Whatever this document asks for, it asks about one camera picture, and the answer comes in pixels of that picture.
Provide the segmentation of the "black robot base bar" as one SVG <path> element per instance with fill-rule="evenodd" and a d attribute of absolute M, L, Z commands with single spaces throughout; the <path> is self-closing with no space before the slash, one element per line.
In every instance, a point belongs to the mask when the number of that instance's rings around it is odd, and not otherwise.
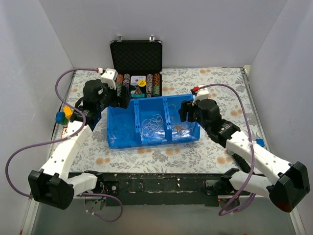
<path fill-rule="evenodd" d="M 117 197 L 125 205 L 218 206 L 220 197 L 231 197 L 221 174 L 96 173 L 92 193 Z"/>

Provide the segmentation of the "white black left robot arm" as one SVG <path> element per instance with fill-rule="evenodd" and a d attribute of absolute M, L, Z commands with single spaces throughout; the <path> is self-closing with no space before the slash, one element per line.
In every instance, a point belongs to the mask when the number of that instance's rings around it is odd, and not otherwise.
<path fill-rule="evenodd" d="M 85 83 L 83 96 L 75 103 L 67 132 L 39 171 L 31 171 L 28 182 L 35 201 L 66 209 L 74 196 L 85 191 L 98 196 L 104 184 L 94 173 L 69 178 L 69 170 L 83 143 L 91 135 L 108 107 L 126 109 L 130 102 L 127 90 L 119 91 L 112 79 L 101 78 Z"/>

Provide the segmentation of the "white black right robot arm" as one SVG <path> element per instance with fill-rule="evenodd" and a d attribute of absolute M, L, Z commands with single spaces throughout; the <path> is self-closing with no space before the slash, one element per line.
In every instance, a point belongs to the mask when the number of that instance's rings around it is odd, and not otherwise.
<path fill-rule="evenodd" d="M 211 99 L 187 101 L 179 109 L 181 121 L 197 122 L 210 139 L 251 164 L 249 173 L 232 168 L 206 190 L 211 195 L 247 191 L 268 198 L 277 208 L 291 212 L 310 192 L 308 171 L 301 162 L 280 159 L 249 137 L 238 126 L 222 118 Z"/>

